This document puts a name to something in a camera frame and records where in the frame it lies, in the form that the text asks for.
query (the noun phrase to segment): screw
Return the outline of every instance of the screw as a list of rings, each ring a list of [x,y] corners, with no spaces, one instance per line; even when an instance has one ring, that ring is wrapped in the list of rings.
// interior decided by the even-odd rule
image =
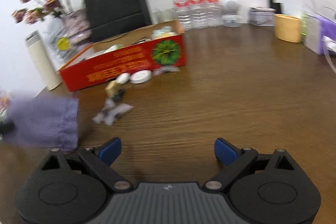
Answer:
[[[218,190],[222,187],[222,184],[219,181],[210,180],[205,184],[205,187],[210,190]]]
[[[117,181],[113,186],[117,190],[127,190],[131,187],[131,184],[128,181]]]

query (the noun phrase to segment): plant illustration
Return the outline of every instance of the plant illustration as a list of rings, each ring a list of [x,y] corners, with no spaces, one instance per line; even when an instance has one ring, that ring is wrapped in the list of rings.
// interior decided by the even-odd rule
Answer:
[[[152,59],[163,66],[171,66],[180,58],[180,47],[172,40],[163,40],[155,45]]]

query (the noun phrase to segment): red cardboard box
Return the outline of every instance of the red cardboard box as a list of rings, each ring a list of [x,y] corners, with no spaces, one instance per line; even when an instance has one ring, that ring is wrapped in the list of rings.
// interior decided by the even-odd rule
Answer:
[[[172,31],[178,35],[132,45],[144,37],[150,38],[154,30],[164,26],[171,26]],[[102,84],[124,72],[132,74],[140,70],[153,71],[164,65],[183,66],[183,33],[178,21],[143,27],[90,45],[66,63],[59,72],[68,90],[75,91]],[[124,47],[89,58],[113,45]]]

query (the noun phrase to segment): gray ribbed surface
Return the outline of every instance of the gray ribbed surface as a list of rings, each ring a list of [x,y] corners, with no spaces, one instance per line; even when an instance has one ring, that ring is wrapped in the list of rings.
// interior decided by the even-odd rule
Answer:
[[[203,192],[197,183],[140,183],[116,194],[89,224],[247,224],[223,196]]]

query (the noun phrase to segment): wooden table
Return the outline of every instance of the wooden table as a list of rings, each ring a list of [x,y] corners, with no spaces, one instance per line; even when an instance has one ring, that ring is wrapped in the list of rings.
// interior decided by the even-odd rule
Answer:
[[[141,180],[205,182],[219,171],[217,137],[260,153],[287,149],[322,195],[315,224],[336,219],[336,75],[324,57],[273,37],[272,28],[207,28],[185,34],[181,72],[125,85],[134,109],[113,126],[95,125],[107,84],[81,90],[80,146],[122,139],[112,167]],[[68,94],[64,87],[53,93]],[[46,151],[1,145],[0,221],[21,223],[14,196]]]

